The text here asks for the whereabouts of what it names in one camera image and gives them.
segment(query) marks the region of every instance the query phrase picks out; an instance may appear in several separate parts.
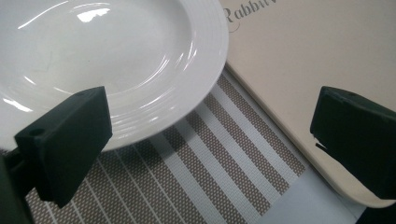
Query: white stripe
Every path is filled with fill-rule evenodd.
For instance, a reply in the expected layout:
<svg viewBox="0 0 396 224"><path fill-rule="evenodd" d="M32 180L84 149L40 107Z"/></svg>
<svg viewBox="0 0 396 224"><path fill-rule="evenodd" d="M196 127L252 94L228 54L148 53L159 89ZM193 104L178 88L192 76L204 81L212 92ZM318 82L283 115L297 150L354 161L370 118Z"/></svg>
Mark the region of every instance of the white stripe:
<svg viewBox="0 0 396 224"><path fill-rule="evenodd" d="M56 221L55 215L53 215L53 213L52 213L52 209L50 209L49 203L44 202L44 205L46 205L47 210L49 211L49 215L52 218L53 223L58 224L58 222Z"/></svg>
<svg viewBox="0 0 396 224"><path fill-rule="evenodd" d="M137 148L135 148L136 154L139 156L140 160L142 160L143 164L146 166L146 168L148 169L148 172L150 173L151 177L154 179L155 183L157 184L158 188L161 190L161 192L163 193L163 196L166 198L166 200L171 204L171 207L175 210L177 216L180 218L182 223L186 224L186 221L184 220L184 218L181 216L181 214L177 211L177 209L175 208L175 205L172 203L171 199L168 197L168 195L166 194L165 190L163 189L163 186L161 186L160 182L158 181L157 177L155 177L154 173L152 173L152 171L149 169L149 166L146 164L146 161L143 159L142 155L140 155L139 151L137 150Z"/></svg>
<svg viewBox="0 0 396 224"><path fill-rule="evenodd" d="M198 209L204 220L208 223L226 223L215 205L210 201L201 186L190 173L181 158L169 145L163 135L155 135L150 138L158 153L163 158L166 166L171 171L177 182L187 193L191 202Z"/></svg>
<svg viewBox="0 0 396 224"><path fill-rule="evenodd" d="M74 203L74 201L71 200L70 203L72 204L73 208L75 209L79 221L80 221L81 223L85 223L85 221L84 221L84 219L82 218L82 215L81 215L81 213L79 212L79 210L78 210L76 204Z"/></svg>
<svg viewBox="0 0 396 224"><path fill-rule="evenodd" d="M235 123L244 130L244 133L260 151L260 153L270 162L277 172L291 185L297 178L297 174L288 166L279 154L268 144L265 138L250 123L244 114L238 109L233 101L225 94L225 92L216 85L213 90L213 96L218 100L221 106L228 112Z"/></svg>
<svg viewBox="0 0 396 224"><path fill-rule="evenodd" d="M282 141L282 143L290 150L290 152L300 161L306 168L309 166L309 162L302 156L296 146L289 140L289 138L280 130L280 128L274 123L274 121L262 110L256 101L246 92L245 89L238 83L238 81L230 75L226 70L222 72L223 76L231 83L231 85L241 94L247 103L253 108L253 110L264 120L264 122L270 127L270 129L276 134L276 136Z"/></svg>
<svg viewBox="0 0 396 224"><path fill-rule="evenodd" d="M84 181L85 181L85 183L87 184L87 187L88 187L88 189L90 190L90 192L91 192L93 198L94 198L95 201L97 202L97 204L98 204L100 210L102 211L103 216L105 217L107 223L111 223L110 219L109 219L108 216L107 216L107 213L105 212L105 209L102 207L102 204L99 202L98 197L96 196L95 192L93 191L93 188L91 187L90 182L88 182L88 179L87 179L87 178L85 178Z"/></svg>
<svg viewBox="0 0 396 224"><path fill-rule="evenodd" d="M205 143L196 133L192 133L192 127L186 120L181 120L175 127L188 140L188 144L197 158L212 175L216 183L228 197L235 209L241 214L247 223L254 223L260 218L259 212L246 198L244 193L236 186L221 164L216 160Z"/></svg>
<svg viewBox="0 0 396 224"><path fill-rule="evenodd" d="M154 209L151 207L151 204L149 203L149 200L146 198L145 194L143 193L142 189L139 188L139 186L137 185L136 181L134 181L134 177L132 176L132 174L129 172L128 168L126 168L125 163L122 161L119 153L117 150L114 150L114 152L116 153L117 157L120 160L120 163L122 165L122 167L124 168L124 170L126 171L126 173L128 174L129 178L132 180L132 182L134 183L134 186L137 188L137 191L139 191L140 196L142 196L143 200L145 201L146 205L148 206L149 210L151 211L151 213L154 215L155 219L157 219L158 223L161 223L161 220L157 217L157 214L155 214Z"/></svg>
<svg viewBox="0 0 396 224"><path fill-rule="evenodd" d="M249 180L253 183L253 185L260 191L262 195L264 195L270 204L273 204L280 197L279 192L268 181L268 179L265 178L262 172L245 153L245 151L235 142L233 137L230 136L230 134L216 119L209 108L207 108L206 105L201 104L195 109L195 111L203 119L210 131L212 131L212 133L219 139L221 144L227 149L239 167L241 167Z"/></svg>
<svg viewBox="0 0 396 224"><path fill-rule="evenodd" d="M113 180L111 180L110 176L108 175L105 167L103 166L103 164L100 162L99 159L97 159L97 162L100 166L100 168L103 170L103 172L105 173L105 176L107 178L107 181L110 183L111 188L114 189L114 191L116 192L117 196L119 197L124 209L126 210L126 212L128 213L128 216L131 218L131 220L136 223L136 220L134 219L134 216L132 215L131 211L129 210L128 206L126 205L125 201L122 199L122 196L120 195L119 191L117 190L116 186L113 183Z"/></svg>

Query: placemat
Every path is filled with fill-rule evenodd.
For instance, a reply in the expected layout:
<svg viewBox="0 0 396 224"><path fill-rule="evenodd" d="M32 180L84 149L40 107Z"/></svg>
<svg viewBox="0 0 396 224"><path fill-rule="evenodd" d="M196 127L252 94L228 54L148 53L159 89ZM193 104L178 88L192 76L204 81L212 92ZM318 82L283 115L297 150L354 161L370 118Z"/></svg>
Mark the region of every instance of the placemat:
<svg viewBox="0 0 396 224"><path fill-rule="evenodd" d="M255 223L307 166L224 71L186 118L102 153L63 209L27 201L36 223Z"/></svg>

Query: menu card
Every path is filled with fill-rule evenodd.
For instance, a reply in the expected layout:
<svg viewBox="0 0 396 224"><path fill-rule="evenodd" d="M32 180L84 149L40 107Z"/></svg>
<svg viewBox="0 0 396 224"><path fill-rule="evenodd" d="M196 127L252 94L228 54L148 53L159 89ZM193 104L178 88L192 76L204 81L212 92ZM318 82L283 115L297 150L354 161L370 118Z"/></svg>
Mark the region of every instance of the menu card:
<svg viewBox="0 0 396 224"><path fill-rule="evenodd" d="M342 195L381 200L315 146L309 132L322 86L396 111L396 1L220 0L229 24L226 66Z"/></svg>

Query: striped placemat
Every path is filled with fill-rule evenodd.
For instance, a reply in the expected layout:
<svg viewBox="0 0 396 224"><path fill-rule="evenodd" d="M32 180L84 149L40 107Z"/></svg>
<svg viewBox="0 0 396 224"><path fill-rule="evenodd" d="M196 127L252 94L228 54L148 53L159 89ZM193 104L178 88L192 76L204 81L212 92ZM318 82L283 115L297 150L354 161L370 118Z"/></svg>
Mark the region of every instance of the striped placemat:
<svg viewBox="0 0 396 224"><path fill-rule="evenodd" d="M36 223L255 223L308 163L226 71L186 118L104 152L66 207Z"/></svg>

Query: white plate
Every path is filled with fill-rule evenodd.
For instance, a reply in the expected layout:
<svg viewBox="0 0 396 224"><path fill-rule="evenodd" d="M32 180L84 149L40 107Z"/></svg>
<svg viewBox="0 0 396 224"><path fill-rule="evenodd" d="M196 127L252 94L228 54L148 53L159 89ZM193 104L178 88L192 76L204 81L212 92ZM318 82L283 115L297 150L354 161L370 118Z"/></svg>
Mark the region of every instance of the white plate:
<svg viewBox="0 0 396 224"><path fill-rule="evenodd" d="M106 149L169 127L210 92L228 30L214 0L0 0L0 148L74 92L105 86Z"/></svg>

